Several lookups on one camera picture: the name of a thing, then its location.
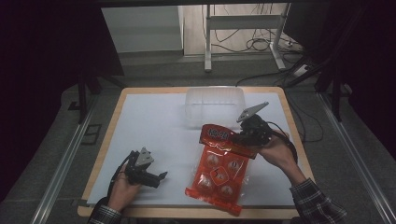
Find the person's right hand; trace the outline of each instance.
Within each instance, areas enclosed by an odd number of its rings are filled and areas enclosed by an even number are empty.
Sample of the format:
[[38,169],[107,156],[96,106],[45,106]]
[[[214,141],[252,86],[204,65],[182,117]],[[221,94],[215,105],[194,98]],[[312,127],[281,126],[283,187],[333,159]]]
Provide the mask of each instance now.
[[306,180],[306,177],[300,170],[300,167],[298,167],[294,161],[291,150],[279,137],[272,135],[271,141],[267,145],[263,147],[250,147],[250,149],[257,150],[266,161],[276,167],[279,167],[289,178],[290,183],[293,186],[298,185]]

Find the plaid sleeve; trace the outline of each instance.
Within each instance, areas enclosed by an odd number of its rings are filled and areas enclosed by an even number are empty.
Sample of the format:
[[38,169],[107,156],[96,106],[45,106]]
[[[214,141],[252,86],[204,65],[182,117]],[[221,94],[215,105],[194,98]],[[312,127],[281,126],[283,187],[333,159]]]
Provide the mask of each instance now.
[[101,205],[90,219],[91,224],[116,224],[120,223],[121,213],[105,205]]
[[310,178],[290,191],[296,209],[306,223],[340,223],[347,215],[347,211],[326,197]]

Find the table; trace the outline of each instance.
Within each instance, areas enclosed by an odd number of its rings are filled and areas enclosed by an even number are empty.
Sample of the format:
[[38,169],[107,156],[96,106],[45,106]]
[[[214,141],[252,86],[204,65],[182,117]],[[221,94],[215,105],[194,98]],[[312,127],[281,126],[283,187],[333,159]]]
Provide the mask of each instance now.
[[[286,116],[287,123],[290,127],[290,135],[294,140],[294,144],[299,155],[300,164],[304,167],[304,173],[307,177],[314,179],[312,171],[309,166],[309,162],[304,153],[304,148],[299,138],[295,123],[293,121],[292,115],[290,113],[290,108],[286,99],[286,96],[282,89],[278,87],[245,87],[242,88],[245,93],[247,92],[257,92],[257,93],[267,93],[274,92],[278,95],[280,103],[282,104],[283,111]],[[87,186],[82,195],[82,200],[88,200],[92,187],[95,183],[97,176],[99,175],[100,169],[104,163],[106,153],[109,149],[111,139],[116,130],[117,122],[120,118],[120,113],[122,111],[122,106],[128,94],[150,94],[150,93],[183,93],[188,90],[187,87],[177,87],[177,88],[127,88],[121,93],[120,99],[116,105],[113,117],[110,121],[108,129],[102,146],[100,148],[98,157],[96,159],[95,165],[92,168],[92,174],[87,183]],[[78,214],[83,217],[88,217],[92,212],[92,207],[80,206],[78,208]],[[272,208],[244,208],[239,217],[234,217],[224,211],[212,207],[169,207],[169,206],[134,206],[125,209],[124,215],[126,217],[165,217],[165,218],[256,218],[256,219],[290,219],[292,217],[298,216],[295,209],[290,207],[282,209],[272,209]]]

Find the clear plastic bin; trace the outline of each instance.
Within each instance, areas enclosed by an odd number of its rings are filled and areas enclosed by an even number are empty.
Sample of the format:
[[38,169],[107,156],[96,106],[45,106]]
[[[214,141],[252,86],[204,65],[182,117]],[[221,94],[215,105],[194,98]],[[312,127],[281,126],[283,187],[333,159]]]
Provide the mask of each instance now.
[[194,87],[187,91],[185,106],[190,128],[213,123],[240,129],[236,120],[245,109],[245,94],[237,87]]

